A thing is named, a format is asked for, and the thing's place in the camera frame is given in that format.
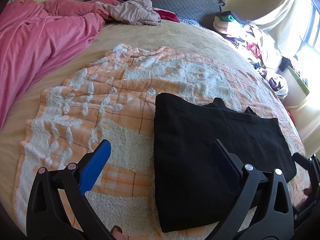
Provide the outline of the left hand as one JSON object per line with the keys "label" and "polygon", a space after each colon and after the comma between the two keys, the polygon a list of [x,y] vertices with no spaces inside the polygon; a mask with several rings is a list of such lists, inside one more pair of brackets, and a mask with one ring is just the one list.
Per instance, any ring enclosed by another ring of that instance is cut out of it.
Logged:
{"label": "left hand", "polygon": [[117,225],[112,228],[111,233],[116,240],[127,240],[127,238],[123,235],[122,229]]}

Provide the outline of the right hand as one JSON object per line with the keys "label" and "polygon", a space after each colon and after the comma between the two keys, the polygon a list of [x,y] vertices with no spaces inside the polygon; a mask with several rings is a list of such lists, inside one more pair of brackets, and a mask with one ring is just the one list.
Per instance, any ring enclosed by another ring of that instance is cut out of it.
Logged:
{"label": "right hand", "polygon": [[306,200],[308,199],[309,195],[312,193],[312,188],[306,188],[303,190],[305,197],[298,203],[296,206],[297,209],[302,209],[305,205]]}

